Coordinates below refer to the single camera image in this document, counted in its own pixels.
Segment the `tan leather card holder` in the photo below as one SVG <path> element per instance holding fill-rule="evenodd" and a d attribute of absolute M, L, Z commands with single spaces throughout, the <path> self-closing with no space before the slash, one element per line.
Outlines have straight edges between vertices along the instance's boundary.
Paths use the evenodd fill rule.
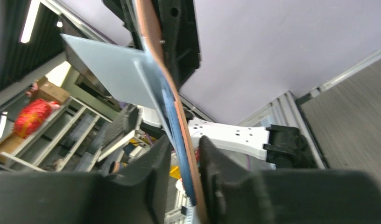
<path fill-rule="evenodd" d="M 188 124 L 185 118 L 182 102 L 178 95 L 178 91 L 174 85 L 174 81 L 166 68 L 163 61 L 163 49 L 160 44 L 161 40 L 161 30 L 159 28 L 159 21 L 156 13 L 153 9 L 153 4 L 149 0 L 134 0 L 134 11 L 138 25 L 138 33 L 144 48 L 146 45 L 153 52 L 154 58 L 158 60 L 158 63 L 162 69 L 164 69 L 164 75 L 169 83 L 170 89 L 174 93 L 175 99 L 175 109 L 178 112 L 178 118 L 180 121 L 180 127 L 182 135 L 184 137 L 184 144 L 186 149 L 186 154 L 188 156 L 188 162 L 190 165 L 191 177 L 193 180 L 194 190 L 196 194 L 197 204 L 195 205 L 198 219 L 202 224 L 208 224 L 209 218 L 207 215 L 206 203 L 204 199 L 204 193 L 202 189 L 200 173 L 198 170 L 198 163 L 196 161 L 196 156 L 194 152 L 194 146 L 190 137 Z"/>

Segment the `black computer keyboard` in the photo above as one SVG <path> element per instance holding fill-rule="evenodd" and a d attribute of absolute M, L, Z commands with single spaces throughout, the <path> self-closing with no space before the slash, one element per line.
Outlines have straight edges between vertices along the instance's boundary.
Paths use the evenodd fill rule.
<path fill-rule="evenodd" d="M 120 135 L 126 135 L 137 127 L 139 108 L 128 104 L 121 110 L 115 119 L 108 125 L 103 141 L 103 147 L 107 147 Z"/>

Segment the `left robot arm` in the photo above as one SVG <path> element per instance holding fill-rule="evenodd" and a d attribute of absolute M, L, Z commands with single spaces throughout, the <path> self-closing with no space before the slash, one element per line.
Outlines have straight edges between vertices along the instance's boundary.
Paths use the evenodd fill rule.
<path fill-rule="evenodd" d="M 163 59 L 180 87 L 199 68 L 201 55 L 194 4 L 191 0 L 154 0 L 162 34 Z M 240 152 L 248 157 L 271 163 L 274 168 L 315 168 L 310 147 L 295 127 L 268 125 L 245 129 L 197 119 L 186 112 L 190 136 L 194 143 L 208 136 L 221 149 Z"/>

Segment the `red gold festive bag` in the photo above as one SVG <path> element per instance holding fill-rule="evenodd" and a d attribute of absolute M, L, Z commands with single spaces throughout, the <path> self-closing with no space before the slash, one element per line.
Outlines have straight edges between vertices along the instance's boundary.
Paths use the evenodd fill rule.
<path fill-rule="evenodd" d="M 20 138 L 26 139 L 40 128 L 52 112 L 60 107 L 61 105 L 56 101 L 47 101 L 42 98 L 32 101 L 18 114 L 13 133 Z"/>

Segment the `silver grey credit card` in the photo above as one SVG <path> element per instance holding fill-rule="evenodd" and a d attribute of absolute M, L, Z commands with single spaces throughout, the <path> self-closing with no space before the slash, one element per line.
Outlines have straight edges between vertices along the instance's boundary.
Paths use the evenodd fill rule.
<path fill-rule="evenodd" d="M 155 109 L 139 74 L 145 54 L 136 49 L 62 34 L 64 41 L 114 99 Z"/>

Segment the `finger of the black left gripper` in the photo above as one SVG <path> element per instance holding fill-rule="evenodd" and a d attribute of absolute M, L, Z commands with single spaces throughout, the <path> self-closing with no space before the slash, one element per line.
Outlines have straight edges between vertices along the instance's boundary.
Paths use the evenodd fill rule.
<path fill-rule="evenodd" d="M 123 21 L 123 26 L 131 33 L 135 49 L 143 50 L 138 33 L 138 25 L 132 0 L 102 0 L 104 5 Z"/>
<path fill-rule="evenodd" d="M 152 3 L 161 26 L 164 62 L 179 90 L 201 61 L 194 1 L 154 0 Z"/>

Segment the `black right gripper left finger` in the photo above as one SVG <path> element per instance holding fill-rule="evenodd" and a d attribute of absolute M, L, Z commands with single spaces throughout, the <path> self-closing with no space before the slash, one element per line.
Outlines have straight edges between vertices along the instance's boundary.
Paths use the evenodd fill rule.
<path fill-rule="evenodd" d="M 0 224 L 162 224 L 171 143 L 118 172 L 0 171 Z"/>

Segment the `metal storage shelf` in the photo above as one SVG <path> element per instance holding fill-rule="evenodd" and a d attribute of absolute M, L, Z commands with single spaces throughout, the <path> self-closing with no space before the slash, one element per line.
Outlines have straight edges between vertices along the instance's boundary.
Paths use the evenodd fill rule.
<path fill-rule="evenodd" d="M 56 127 L 59 117 L 61 117 L 64 112 L 68 111 L 68 107 L 74 103 L 79 104 L 80 108 L 72 116 L 72 118 L 68 120 L 66 124 L 59 126 L 57 134 L 54 138 L 46 145 L 46 147 L 34 153 L 34 157 L 31 158 L 30 161 L 23 160 L 21 157 L 26 154 L 26 152 L 31 151 L 32 146 L 43 134 L 45 134 L 48 129 L 53 126 Z M 26 139 L 19 138 L 17 135 L 8 136 L 5 138 L 0 143 L 0 163 L 3 164 L 4 168 L 11 168 L 13 164 L 18 163 L 23 166 L 21 171 L 33 170 L 44 172 L 45 170 L 40 168 L 40 165 L 61 142 L 68 131 L 74 128 L 75 125 L 85 125 L 85 129 L 80 131 L 80 137 L 66 154 L 64 161 L 59 163 L 56 170 L 61 171 L 100 119 L 103 119 L 106 122 L 112 122 L 111 119 L 94 110 L 83 101 L 71 96 L 63 103 L 62 106 L 60 106 L 59 109 L 55 110 L 46 119 L 37 131 L 29 135 Z"/>

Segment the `light blue card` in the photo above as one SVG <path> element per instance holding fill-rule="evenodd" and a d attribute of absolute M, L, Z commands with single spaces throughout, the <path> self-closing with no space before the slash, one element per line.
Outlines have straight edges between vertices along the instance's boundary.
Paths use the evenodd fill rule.
<path fill-rule="evenodd" d="M 134 60 L 134 64 L 176 152 L 185 193 L 190 198 L 192 205 L 195 206 L 197 204 L 196 194 L 178 118 L 179 114 L 175 109 L 174 93 L 164 75 L 164 69 L 160 67 L 158 60 L 154 58 L 152 50 L 146 45 L 144 45 L 141 58 Z"/>

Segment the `brown cardboard box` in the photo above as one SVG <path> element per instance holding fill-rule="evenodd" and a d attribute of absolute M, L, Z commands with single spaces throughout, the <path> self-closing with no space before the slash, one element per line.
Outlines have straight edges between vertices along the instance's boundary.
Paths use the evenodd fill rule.
<path fill-rule="evenodd" d="M 27 91 L 27 95 L 29 96 L 30 103 L 41 98 L 47 101 L 56 102 L 59 105 L 64 104 L 71 96 L 68 91 L 53 84 L 45 76 L 36 80 L 32 84 L 30 89 Z"/>

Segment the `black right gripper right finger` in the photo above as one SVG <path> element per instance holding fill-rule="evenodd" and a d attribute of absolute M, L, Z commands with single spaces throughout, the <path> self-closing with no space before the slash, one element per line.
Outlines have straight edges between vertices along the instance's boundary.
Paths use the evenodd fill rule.
<path fill-rule="evenodd" d="M 353 170 L 248 171 L 204 136 L 200 173 L 210 224 L 381 224 L 381 188 Z"/>

